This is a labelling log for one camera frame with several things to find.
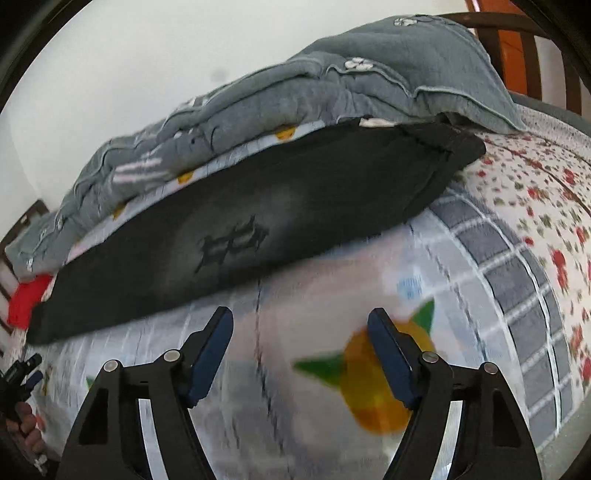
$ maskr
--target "metal screw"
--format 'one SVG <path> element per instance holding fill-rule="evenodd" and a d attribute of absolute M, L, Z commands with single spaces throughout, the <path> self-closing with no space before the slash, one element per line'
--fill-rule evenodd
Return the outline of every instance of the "metal screw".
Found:
<path fill-rule="evenodd" d="M 179 358 L 181 358 L 181 352 L 178 350 L 169 350 L 164 354 L 164 359 L 167 362 L 176 362 Z"/>
<path fill-rule="evenodd" d="M 119 364 L 117 360 L 109 360 L 105 365 L 103 365 L 103 369 L 105 372 L 112 372 L 113 370 L 117 370 Z"/>
<path fill-rule="evenodd" d="M 499 367 L 497 367 L 494 363 L 492 362 L 486 362 L 484 364 L 484 371 L 488 374 L 494 375 L 499 371 Z"/>
<path fill-rule="evenodd" d="M 439 360 L 439 355 L 435 352 L 423 352 L 423 360 L 425 360 L 428 364 L 434 364 Z"/>

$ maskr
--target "orange fruit print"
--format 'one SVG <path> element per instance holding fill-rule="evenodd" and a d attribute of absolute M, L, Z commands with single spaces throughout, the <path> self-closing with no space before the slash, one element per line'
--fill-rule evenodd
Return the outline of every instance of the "orange fruit print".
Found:
<path fill-rule="evenodd" d="M 433 302 L 426 303 L 406 322 L 394 319 L 396 328 L 413 337 L 421 350 L 434 351 L 429 337 Z M 410 411 L 396 400 L 369 340 L 367 327 L 355 332 L 342 353 L 295 362 L 302 374 L 337 388 L 358 425 L 374 434 L 404 430 Z"/>

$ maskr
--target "gray checkered pattern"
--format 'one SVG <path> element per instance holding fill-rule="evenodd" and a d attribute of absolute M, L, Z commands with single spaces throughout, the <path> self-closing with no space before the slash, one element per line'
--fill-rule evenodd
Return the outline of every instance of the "gray checkered pattern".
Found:
<path fill-rule="evenodd" d="M 573 409 L 569 351 L 560 311 L 540 263 L 485 205 L 452 186 L 411 229 L 425 249 L 424 269 L 449 315 L 466 317 L 474 364 L 517 356 L 534 444 L 555 437 Z M 514 351 L 503 345 L 509 340 Z"/>

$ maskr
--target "white flower embroidery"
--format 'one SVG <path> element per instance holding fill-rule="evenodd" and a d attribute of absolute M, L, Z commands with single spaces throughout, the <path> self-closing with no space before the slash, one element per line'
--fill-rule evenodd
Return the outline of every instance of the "white flower embroidery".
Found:
<path fill-rule="evenodd" d="M 413 18 L 397 18 L 394 20 L 394 25 L 396 27 L 408 27 L 410 25 L 415 25 L 417 21 Z"/>
<path fill-rule="evenodd" d="M 366 72 L 374 68 L 374 64 L 369 60 L 365 60 L 362 57 L 353 57 L 351 60 L 345 62 L 346 69 L 355 69 L 360 72 Z"/>

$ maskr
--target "white wall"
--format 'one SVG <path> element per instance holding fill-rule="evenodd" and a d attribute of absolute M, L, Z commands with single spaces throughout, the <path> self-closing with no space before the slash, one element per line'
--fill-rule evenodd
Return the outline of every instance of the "white wall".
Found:
<path fill-rule="evenodd" d="M 465 10 L 464 0 L 93 0 L 31 65 L 0 128 L 55 208 L 101 143 L 186 99 L 366 22 Z"/>
<path fill-rule="evenodd" d="M 0 113 L 0 239 L 38 196 L 22 169 L 8 113 Z"/>

